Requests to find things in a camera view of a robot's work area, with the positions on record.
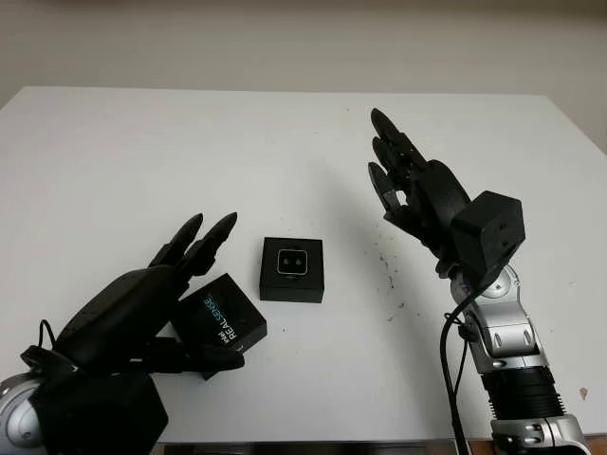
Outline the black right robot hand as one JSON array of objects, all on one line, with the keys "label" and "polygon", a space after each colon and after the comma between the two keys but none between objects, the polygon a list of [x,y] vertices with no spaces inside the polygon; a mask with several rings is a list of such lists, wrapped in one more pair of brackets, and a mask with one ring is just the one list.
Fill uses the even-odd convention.
[{"label": "black right robot hand", "polygon": [[378,162],[368,164],[384,219],[415,237],[438,260],[436,273],[451,277],[458,268],[451,221],[470,198],[444,163],[428,160],[379,109],[371,111]]}]

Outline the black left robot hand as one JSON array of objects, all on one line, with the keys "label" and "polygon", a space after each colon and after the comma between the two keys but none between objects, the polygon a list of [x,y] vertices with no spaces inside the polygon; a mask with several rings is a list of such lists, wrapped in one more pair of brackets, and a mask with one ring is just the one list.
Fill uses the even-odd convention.
[{"label": "black left robot hand", "polygon": [[64,370],[89,376],[142,371],[183,373],[230,371],[244,366],[242,354],[227,347],[159,337],[185,311],[183,295],[194,277],[207,274],[237,221],[232,212],[203,238],[203,216],[190,218],[143,268],[123,273],[82,307],[51,340],[31,345],[22,360],[39,375]]}]

